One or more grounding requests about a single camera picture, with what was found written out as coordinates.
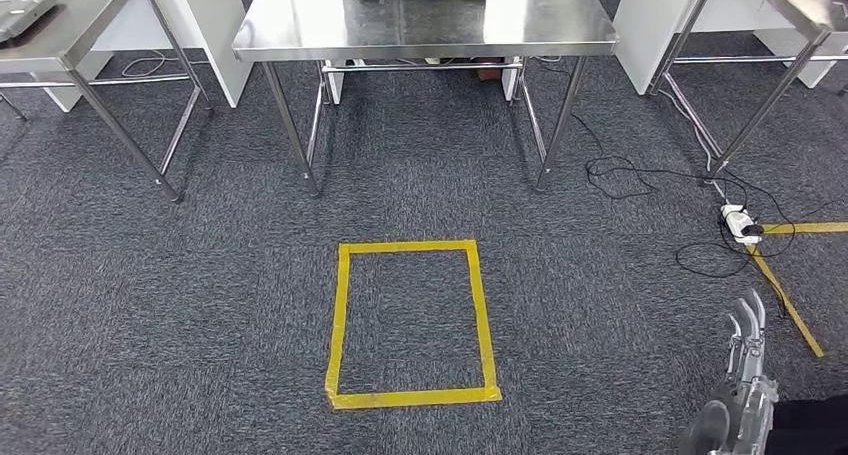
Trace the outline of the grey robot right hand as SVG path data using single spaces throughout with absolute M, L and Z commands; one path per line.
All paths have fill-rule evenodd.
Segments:
M 713 396 L 683 431 L 679 454 L 763 454 L 778 384 L 764 372 L 766 312 L 756 290 L 733 301 L 728 363 Z

